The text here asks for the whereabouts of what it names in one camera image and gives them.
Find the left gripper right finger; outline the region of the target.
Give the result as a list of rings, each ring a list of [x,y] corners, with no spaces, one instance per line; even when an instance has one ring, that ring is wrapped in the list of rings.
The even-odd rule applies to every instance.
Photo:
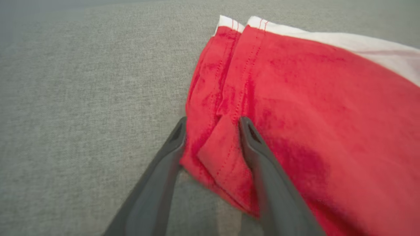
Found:
[[[248,117],[240,117],[239,131],[264,235],[324,236],[319,222]]]

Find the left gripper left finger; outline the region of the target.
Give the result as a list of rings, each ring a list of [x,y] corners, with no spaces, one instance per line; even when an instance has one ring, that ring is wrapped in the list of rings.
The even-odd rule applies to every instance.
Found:
[[[182,117],[111,220],[105,236],[164,236],[186,142]]]

